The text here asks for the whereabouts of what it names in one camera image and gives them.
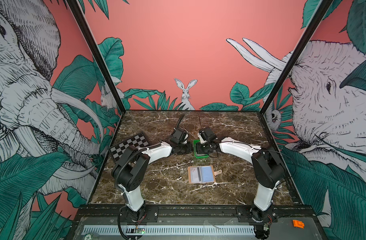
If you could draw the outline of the green plastic card tray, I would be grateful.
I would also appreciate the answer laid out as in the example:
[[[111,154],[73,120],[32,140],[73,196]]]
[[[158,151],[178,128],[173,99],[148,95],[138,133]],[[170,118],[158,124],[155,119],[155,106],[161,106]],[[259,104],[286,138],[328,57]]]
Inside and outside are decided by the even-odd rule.
[[[193,141],[193,151],[194,151],[194,156],[195,156],[197,159],[205,159],[205,158],[209,158],[209,155],[208,155],[208,154],[200,154],[200,153],[198,152],[197,143],[200,143],[200,140],[194,140],[194,141]]]

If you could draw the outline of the tan leather card holder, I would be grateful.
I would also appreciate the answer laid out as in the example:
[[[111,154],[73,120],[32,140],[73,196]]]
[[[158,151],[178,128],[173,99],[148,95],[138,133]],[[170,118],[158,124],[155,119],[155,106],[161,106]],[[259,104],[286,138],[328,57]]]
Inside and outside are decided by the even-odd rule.
[[[201,183],[196,183],[196,184],[214,183],[215,177],[217,175],[222,174],[222,170],[214,171],[213,166],[196,166],[196,167],[200,167],[200,172],[201,172]],[[187,169],[188,182],[189,182],[189,184],[193,184],[190,179],[190,168],[191,167],[188,167],[188,169]]]

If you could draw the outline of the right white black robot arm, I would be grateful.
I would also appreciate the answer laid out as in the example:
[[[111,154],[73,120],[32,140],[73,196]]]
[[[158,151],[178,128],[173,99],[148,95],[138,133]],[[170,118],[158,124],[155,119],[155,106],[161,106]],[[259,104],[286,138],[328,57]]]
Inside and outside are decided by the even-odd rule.
[[[268,211],[272,204],[274,192],[285,175],[285,165],[280,157],[280,152],[276,151],[269,143],[262,146],[251,145],[230,137],[216,138],[212,141],[199,140],[193,146],[194,151],[198,154],[225,153],[251,163],[255,178],[258,181],[253,208],[260,212]]]

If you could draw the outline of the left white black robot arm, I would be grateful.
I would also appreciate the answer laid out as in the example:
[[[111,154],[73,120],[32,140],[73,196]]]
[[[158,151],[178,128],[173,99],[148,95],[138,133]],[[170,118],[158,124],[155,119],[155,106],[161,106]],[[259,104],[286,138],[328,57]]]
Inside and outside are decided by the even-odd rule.
[[[192,149],[190,141],[177,145],[161,142],[143,148],[126,148],[112,170],[114,187],[122,192],[126,206],[131,211],[138,212],[145,204],[140,185],[149,164],[172,155],[190,154]]]

